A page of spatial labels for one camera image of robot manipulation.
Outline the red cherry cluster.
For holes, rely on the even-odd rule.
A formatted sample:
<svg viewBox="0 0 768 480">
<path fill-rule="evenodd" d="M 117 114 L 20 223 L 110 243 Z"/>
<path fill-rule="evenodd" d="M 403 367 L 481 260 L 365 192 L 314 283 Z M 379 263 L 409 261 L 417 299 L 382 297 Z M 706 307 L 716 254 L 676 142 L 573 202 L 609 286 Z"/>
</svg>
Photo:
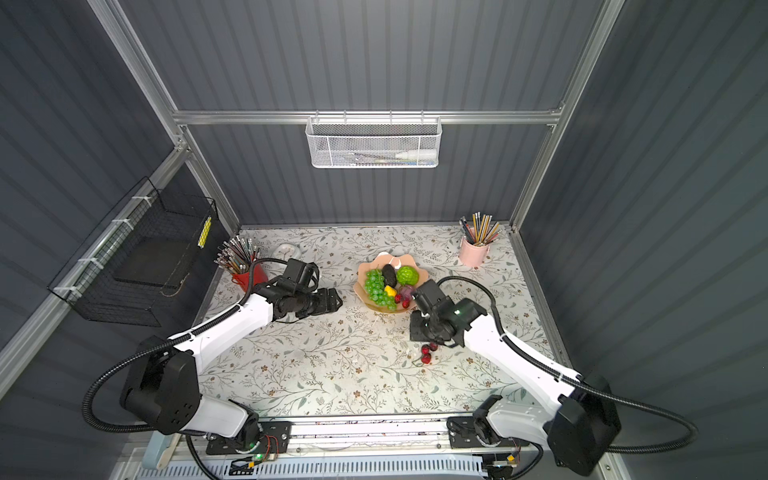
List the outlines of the red cherry cluster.
<svg viewBox="0 0 768 480">
<path fill-rule="evenodd" d="M 434 361 L 434 354 L 439 345 L 436 342 L 423 343 L 419 347 L 419 355 L 413 361 L 416 366 L 430 365 Z"/>
</svg>

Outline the green grape bunch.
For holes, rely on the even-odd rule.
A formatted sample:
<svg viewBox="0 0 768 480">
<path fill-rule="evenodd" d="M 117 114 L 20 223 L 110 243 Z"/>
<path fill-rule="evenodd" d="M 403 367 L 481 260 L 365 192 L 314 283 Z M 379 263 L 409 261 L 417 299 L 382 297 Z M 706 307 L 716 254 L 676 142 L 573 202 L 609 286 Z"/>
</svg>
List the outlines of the green grape bunch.
<svg viewBox="0 0 768 480">
<path fill-rule="evenodd" d="M 384 288 L 384 280 L 381 274 L 381 270 L 373 269 L 366 273 L 366 280 L 364 284 L 364 290 L 368 295 L 368 298 L 377 306 L 386 309 L 387 311 L 395 311 L 397 307 L 394 305 L 393 297 L 389 297 Z"/>
</svg>

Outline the purple fig fruit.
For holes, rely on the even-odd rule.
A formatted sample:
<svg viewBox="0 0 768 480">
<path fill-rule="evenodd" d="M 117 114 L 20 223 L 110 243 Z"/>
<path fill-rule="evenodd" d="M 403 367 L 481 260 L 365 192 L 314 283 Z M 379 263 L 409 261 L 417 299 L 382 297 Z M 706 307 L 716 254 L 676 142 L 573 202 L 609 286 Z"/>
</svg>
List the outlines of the purple fig fruit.
<svg viewBox="0 0 768 480">
<path fill-rule="evenodd" d="M 399 294 L 402 299 L 407 301 L 412 300 L 414 292 L 415 287 L 413 285 L 403 285 L 399 290 Z"/>
</svg>

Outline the green custard apple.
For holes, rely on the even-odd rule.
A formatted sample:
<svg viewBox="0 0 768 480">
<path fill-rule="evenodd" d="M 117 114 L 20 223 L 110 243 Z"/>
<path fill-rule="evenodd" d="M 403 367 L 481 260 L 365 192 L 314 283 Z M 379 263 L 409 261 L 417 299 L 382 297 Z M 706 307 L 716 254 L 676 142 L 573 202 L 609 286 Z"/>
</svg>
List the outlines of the green custard apple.
<svg viewBox="0 0 768 480">
<path fill-rule="evenodd" d="M 403 265 L 396 270 L 396 279 L 401 286 L 415 286 L 420 280 L 420 274 L 415 267 Z"/>
</svg>

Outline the dark avocado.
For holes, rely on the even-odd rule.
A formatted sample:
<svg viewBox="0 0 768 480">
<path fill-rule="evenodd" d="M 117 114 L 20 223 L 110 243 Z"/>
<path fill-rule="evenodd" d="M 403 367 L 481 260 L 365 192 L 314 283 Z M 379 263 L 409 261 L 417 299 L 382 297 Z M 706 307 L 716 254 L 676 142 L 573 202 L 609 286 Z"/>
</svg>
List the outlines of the dark avocado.
<svg viewBox="0 0 768 480">
<path fill-rule="evenodd" d="M 396 287 L 398 284 L 397 271 L 391 264 L 385 264 L 381 268 L 381 274 L 386 286 Z"/>
</svg>

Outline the pink faceted fruit bowl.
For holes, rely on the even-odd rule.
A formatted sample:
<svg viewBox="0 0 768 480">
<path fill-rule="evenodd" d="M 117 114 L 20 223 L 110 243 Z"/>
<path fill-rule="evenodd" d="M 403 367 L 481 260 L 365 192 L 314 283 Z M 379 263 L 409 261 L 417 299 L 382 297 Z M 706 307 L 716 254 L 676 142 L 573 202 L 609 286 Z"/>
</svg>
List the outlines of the pink faceted fruit bowl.
<svg viewBox="0 0 768 480">
<path fill-rule="evenodd" d="M 357 269 L 354 291 L 371 310 L 379 313 L 404 313 L 415 305 L 413 293 L 429 279 L 409 255 L 380 253 Z"/>
</svg>

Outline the red cherry pair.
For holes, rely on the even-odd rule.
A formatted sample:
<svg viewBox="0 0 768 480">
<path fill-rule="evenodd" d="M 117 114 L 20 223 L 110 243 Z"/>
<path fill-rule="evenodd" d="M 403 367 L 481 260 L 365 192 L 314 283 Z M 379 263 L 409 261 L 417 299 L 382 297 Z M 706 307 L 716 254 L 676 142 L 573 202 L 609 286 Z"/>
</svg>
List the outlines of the red cherry pair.
<svg viewBox="0 0 768 480">
<path fill-rule="evenodd" d="M 408 310 L 410 308 L 412 297 L 410 295 L 396 294 L 393 297 L 394 305 L 398 310 Z"/>
</svg>

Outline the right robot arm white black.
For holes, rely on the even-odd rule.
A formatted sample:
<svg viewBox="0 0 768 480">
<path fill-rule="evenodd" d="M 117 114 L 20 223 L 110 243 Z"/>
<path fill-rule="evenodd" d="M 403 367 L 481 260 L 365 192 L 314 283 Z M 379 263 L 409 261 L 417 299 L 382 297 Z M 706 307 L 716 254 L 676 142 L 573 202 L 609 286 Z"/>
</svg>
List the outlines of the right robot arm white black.
<svg viewBox="0 0 768 480">
<path fill-rule="evenodd" d="M 413 294 L 410 316 L 415 341 L 446 348 L 466 348 L 498 367 L 530 394 L 525 407 L 490 395 L 469 417 L 451 417 L 446 426 L 458 448 L 528 444 L 550 451 L 557 465 L 590 475 L 616 436 L 621 422 L 605 399 L 610 387 L 598 379 L 597 395 L 566 383 L 571 369 L 554 362 L 506 331 L 495 304 L 484 308 L 470 299 L 453 301 L 438 282 L 428 280 Z"/>
</svg>

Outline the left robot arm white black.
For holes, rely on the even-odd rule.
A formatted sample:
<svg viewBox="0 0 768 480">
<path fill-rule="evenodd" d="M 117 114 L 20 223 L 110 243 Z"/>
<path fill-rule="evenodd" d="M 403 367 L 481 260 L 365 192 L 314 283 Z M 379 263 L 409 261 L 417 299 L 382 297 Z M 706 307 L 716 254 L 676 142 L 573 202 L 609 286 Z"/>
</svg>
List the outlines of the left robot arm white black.
<svg viewBox="0 0 768 480">
<path fill-rule="evenodd" d="M 172 336 L 173 343 L 129 366 L 121 407 L 164 435 L 210 434 L 251 453 L 264 434 L 259 415 L 234 400 L 202 393 L 198 377 L 221 354 L 249 334 L 292 314 L 297 320 L 338 311 L 343 305 L 334 288 L 320 288 L 313 263 L 289 259 L 283 273 L 251 285 L 243 299 L 198 327 Z"/>
</svg>

